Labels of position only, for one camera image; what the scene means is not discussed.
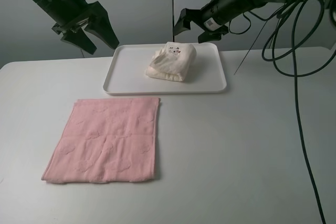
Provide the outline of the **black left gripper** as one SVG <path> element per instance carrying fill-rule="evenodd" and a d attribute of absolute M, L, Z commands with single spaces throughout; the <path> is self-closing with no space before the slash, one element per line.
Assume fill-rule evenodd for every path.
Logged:
<path fill-rule="evenodd" d="M 60 39 L 62 42 L 91 55 L 96 52 L 97 47 L 81 26 L 66 27 L 89 8 L 89 21 L 84 30 L 102 40 L 111 49 L 118 47 L 119 40 L 112 29 L 108 13 L 99 2 L 88 4 L 85 0 L 38 0 L 37 4 L 56 22 L 52 30 L 63 34 Z"/>

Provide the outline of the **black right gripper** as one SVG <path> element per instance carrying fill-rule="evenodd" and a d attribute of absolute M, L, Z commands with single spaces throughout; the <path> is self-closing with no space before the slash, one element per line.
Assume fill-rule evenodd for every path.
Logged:
<path fill-rule="evenodd" d="M 190 30 L 193 22 L 205 30 L 198 36 L 198 43 L 220 41 L 228 34 L 224 24 L 255 7 L 256 0 L 211 0 L 201 10 L 184 8 L 173 27 L 173 35 Z"/>

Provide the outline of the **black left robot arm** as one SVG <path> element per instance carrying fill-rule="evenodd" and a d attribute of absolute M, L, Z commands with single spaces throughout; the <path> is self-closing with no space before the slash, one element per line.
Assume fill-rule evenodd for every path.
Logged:
<path fill-rule="evenodd" d="M 32 0 L 56 23 L 52 30 L 62 35 L 61 41 L 93 55 L 97 48 L 85 32 L 91 33 L 107 46 L 116 49 L 119 40 L 111 26 L 105 8 L 86 0 Z"/>

